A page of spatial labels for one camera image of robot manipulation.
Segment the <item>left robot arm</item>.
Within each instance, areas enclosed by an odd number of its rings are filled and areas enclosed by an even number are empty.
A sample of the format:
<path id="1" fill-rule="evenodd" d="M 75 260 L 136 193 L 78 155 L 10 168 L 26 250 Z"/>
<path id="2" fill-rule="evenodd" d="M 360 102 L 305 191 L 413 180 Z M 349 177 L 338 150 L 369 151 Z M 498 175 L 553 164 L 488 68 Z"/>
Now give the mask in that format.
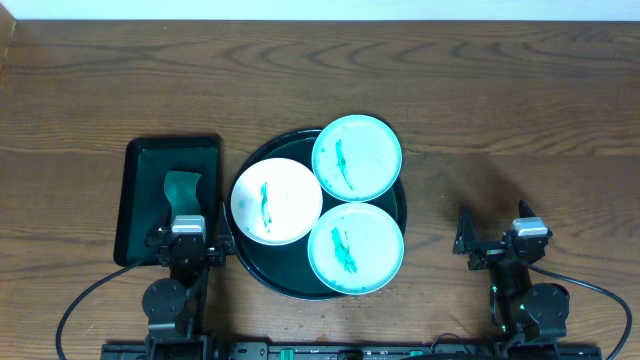
<path id="1" fill-rule="evenodd" d="M 148 359 L 229 357 L 224 341 L 202 325 L 210 270 L 224 266 L 226 257 L 234 253 L 234 236 L 224 205 L 217 212 L 212 237 L 200 226 L 203 219 L 194 218 L 193 230 L 158 226 L 145 239 L 153 259 L 170 270 L 167 278 L 149 285 L 143 295 L 142 308 L 148 318 Z"/>

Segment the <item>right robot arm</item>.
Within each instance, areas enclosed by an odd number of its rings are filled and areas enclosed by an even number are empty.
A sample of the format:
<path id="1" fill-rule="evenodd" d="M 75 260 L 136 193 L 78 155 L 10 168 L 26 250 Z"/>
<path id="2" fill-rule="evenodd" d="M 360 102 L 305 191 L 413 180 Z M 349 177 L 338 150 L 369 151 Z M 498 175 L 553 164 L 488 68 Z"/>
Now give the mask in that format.
<path id="1" fill-rule="evenodd" d="M 557 340 L 567 335 L 570 296 L 559 284 L 531 281 L 529 270 L 545 256 L 552 231 L 525 201 L 518 207 L 519 217 L 498 241 L 480 241 L 471 211 L 462 207 L 452 252 L 469 257 L 469 270 L 490 273 L 490 315 L 504 333 L 493 345 L 495 354 L 558 359 Z"/>

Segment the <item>light green plate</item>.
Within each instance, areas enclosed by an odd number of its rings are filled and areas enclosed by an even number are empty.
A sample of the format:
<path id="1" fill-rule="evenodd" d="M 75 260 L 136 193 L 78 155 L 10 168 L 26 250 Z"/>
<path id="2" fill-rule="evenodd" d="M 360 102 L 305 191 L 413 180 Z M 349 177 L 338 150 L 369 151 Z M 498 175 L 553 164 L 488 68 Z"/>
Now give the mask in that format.
<path id="1" fill-rule="evenodd" d="M 402 148 L 393 130 L 382 120 L 364 114 L 331 122 L 311 151 L 312 170 L 321 187 L 344 202 L 380 197 L 398 179 L 402 161 Z"/>
<path id="2" fill-rule="evenodd" d="M 345 203 L 324 213 L 307 246 L 312 271 L 330 289 L 364 295 L 387 285 L 404 257 L 396 221 L 368 203 Z"/>

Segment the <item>white plate with green stain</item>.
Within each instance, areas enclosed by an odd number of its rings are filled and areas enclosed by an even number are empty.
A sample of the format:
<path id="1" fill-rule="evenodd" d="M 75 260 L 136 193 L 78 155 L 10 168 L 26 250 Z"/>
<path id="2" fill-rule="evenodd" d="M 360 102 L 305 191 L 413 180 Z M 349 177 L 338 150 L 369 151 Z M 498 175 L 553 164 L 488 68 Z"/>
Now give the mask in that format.
<path id="1" fill-rule="evenodd" d="M 302 163 L 270 158 L 241 173 L 230 205 L 244 235 L 259 244 L 282 246 L 303 238 L 316 225 L 323 194 L 315 175 Z"/>

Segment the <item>green scouring sponge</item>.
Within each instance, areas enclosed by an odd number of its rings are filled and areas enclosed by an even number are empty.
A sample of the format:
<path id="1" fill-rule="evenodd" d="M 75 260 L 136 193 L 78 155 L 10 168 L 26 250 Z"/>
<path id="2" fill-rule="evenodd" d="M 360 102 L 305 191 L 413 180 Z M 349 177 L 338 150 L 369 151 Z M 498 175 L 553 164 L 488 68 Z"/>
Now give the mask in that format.
<path id="1" fill-rule="evenodd" d="M 164 194 L 171 208 L 171 222 L 178 216 L 201 214 L 197 186 L 201 175 L 196 172 L 169 171 L 164 179 Z"/>

